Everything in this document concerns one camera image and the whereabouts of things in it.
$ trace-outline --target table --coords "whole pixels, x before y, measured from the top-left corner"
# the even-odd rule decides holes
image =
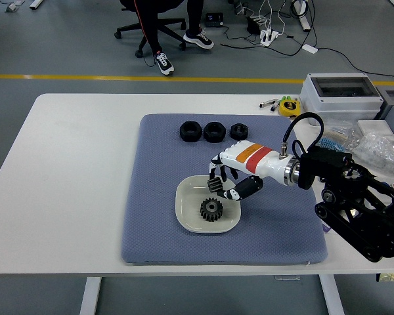
[[[282,95],[39,96],[0,170],[0,274],[394,272],[394,258],[369,262],[337,234],[326,235],[328,258],[307,266],[133,266],[121,259],[123,216],[141,118],[157,113],[271,115],[259,103],[275,97]],[[318,127],[302,121],[295,132],[307,147]],[[314,189],[320,200],[319,184]]]

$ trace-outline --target yellow floor line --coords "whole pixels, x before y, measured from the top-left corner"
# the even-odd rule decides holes
[[[95,80],[95,81],[161,81],[161,82],[205,82],[205,83],[269,83],[302,84],[304,79],[260,79],[241,77],[143,77],[121,75],[37,75],[0,74],[0,79],[33,80]],[[373,81],[375,85],[394,85],[394,81]]]

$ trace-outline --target table leg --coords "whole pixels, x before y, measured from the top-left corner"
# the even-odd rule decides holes
[[[87,277],[85,293],[81,302],[80,315],[95,315],[101,277]]]
[[[344,315],[334,275],[320,274],[319,276],[329,315]]]

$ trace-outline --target gray floor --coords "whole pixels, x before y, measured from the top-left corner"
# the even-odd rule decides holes
[[[261,2],[250,1],[249,7],[258,10]],[[223,34],[225,29],[211,28],[206,30],[206,35],[216,44],[211,51],[192,45],[180,51],[176,41],[160,36],[162,47],[175,66],[174,77],[180,81],[139,81],[137,77],[161,78],[162,75],[156,66],[148,67],[144,59],[135,58],[140,31],[125,34],[121,40],[114,38],[117,27],[137,21],[134,14],[120,11],[118,1],[44,0],[37,10],[30,10],[30,3],[27,0],[15,13],[5,13],[7,5],[0,4],[0,75],[124,78],[119,81],[0,79],[0,167],[36,97],[44,93],[294,94],[300,92],[300,84],[243,83],[242,79],[300,80],[308,73],[356,71],[342,56],[331,51],[319,51],[315,55],[301,51],[288,57],[267,49],[223,47],[220,44],[240,47],[251,44],[242,39],[228,40]],[[278,9],[282,2],[272,0],[271,3]],[[323,0],[315,4],[317,47],[337,49],[363,70],[394,75],[394,7],[388,1]],[[247,36],[245,18],[233,15],[227,0],[206,1],[205,12],[224,12],[225,25],[230,27],[229,37]],[[261,12],[267,13],[267,7]],[[165,15],[186,16],[186,6],[182,4]],[[298,22],[291,18],[284,21],[285,32],[302,42],[306,33]],[[281,28],[277,18],[273,19],[273,27]],[[314,45],[313,34],[307,43]],[[296,52],[298,47],[285,36],[272,45],[288,54]],[[150,64],[148,46],[144,53]],[[234,80],[232,83],[210,80],[217,77]],[[379,75],[370,78],[394,81]],[[336,276],[346,314],[394,314],[394,283],[376,283],[374,278],[374,275]],[[125,308],[133,310],[130,314],[192,312],[184,302],[189,292],[191,303],[210,314],[323,314],[324,301],[314,293],[305,301],[306,308],[289,306],[300,305],[306,287],[318,290],[318,281],[317,277],[307,277],[292,286],[275,282],[271,277],[108,279],[102,284],[98,313],[125,314]],[[84,283],[84,278],[0,277],[0,314],[78,314]],[[181,286],[187,291],[179,290]],[[204,302],[208,288],[225,292],[213,296],[218,304],[212,300]],[[197,299],[194,295],[199,292],[203,296]],[[281,296],[272,292],[281,292]],[[178,295],[182,297],[179,304],[175,302]]]

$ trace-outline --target white robotic hand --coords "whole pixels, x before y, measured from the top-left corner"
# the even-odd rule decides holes
[[[227,179],[225,166],[233,177],[238,178],[238,171],[250,176],[230,190],[223,190],[222,181]],[[220,167],[221,178],[215,177],[216,168]],[[230,200],[242,200],[263,187],[263,178],[272,177],[280,184],[293,185],[299,171],[298,160],[288,154],[247,140],[240,141],[215,156],[209,166],[208,186],[210,192]]]

